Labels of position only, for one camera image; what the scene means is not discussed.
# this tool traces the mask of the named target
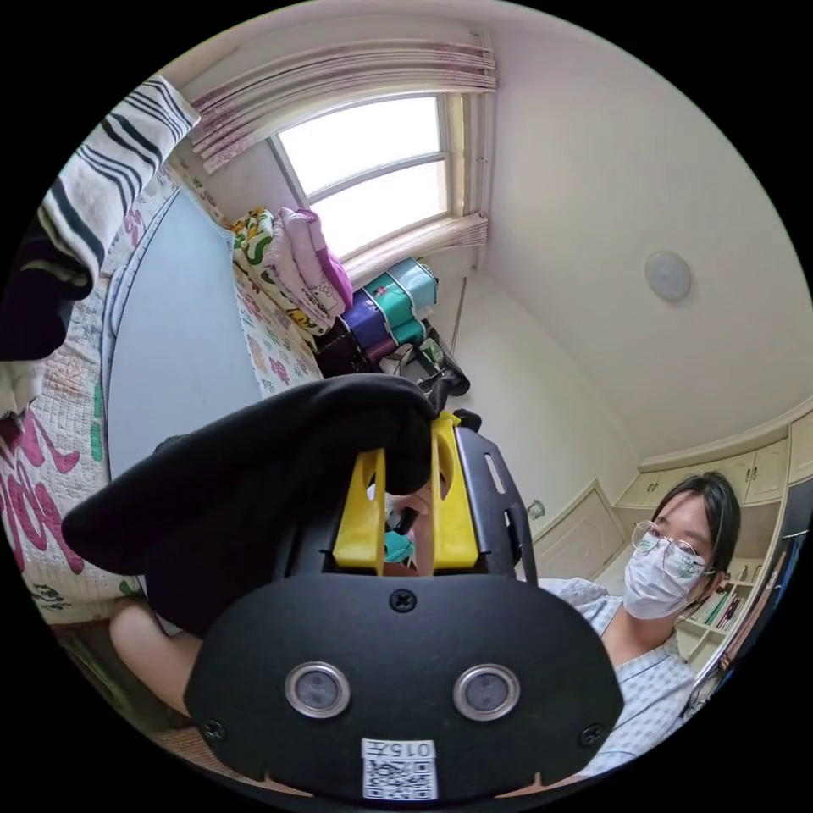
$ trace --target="lens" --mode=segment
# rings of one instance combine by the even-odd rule
[[[664,555],[663,569],[672,578],[694,578],[703,571],[705,563],[688,542],[676,540]]]
[[[661,532],[655,523],[638,523],[633,531],[633,547],[641,553],[652,550],[661,542]]]
[[[350,684],[329,663],[303,663],[285,680],[285,696],[306,717],[335,717],[350,703]]]
[[[473,666],[457,679],[453,700],[457,710],[469,720],[497,720],[517,704],[519,681],[504,666]]]

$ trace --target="qr code label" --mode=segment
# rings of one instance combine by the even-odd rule
[[[400,802],[438,798],[431,740],[363,739],[363,796]]]

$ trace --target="black hair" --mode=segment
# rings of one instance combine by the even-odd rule
[[[711,573],[706,581],[708,583],[717,573],[725,573],[731,566],[742,521],[739,500],[724,474],[719,472],[692,474],[664,496],[660,505],[655,509],[652,521],[654,522],[661,515],[664,506],[681,494],[697,494],[703,497],[705,518],[709,523],[713,540],[709,561]],[[695,601],[684,612],[691,611],[699,603],[699,601]]]

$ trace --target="black and white striped cloth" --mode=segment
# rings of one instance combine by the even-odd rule
[[[133,202],[200,118],[162,76],[128,94],[70,157],[37,212],[68,262],[34,264],[90,293]]]

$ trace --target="yellow bracket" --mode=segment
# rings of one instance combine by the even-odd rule
[[[370,500],[367,489],[373,476],[375,497]],[[362,452],[356,458],[333,546],[333,557],[339,567],[373,570],[378,576],[384,573],[385,492],[384,450]]]
[[[478,560],[466,480],[457,450],[455,428],[459,418],[442,412],[431,427],[432,572],[468,570]],[[356,458],[339,533],[333,547],[336,564],[352,570],[384,573],[384,494],[386,460],[383,449],[365,451]],[[441,475],[445,495],[441,491]],[[367,490],[375,477],[375,497]]]
[[[432,570],[466,570],[478,559],[477,536],[468,501],[466,479],[457,451],[455,427],[460,420],[442,412],[432,422]],[[440,476],[446,494],[440,490]]]

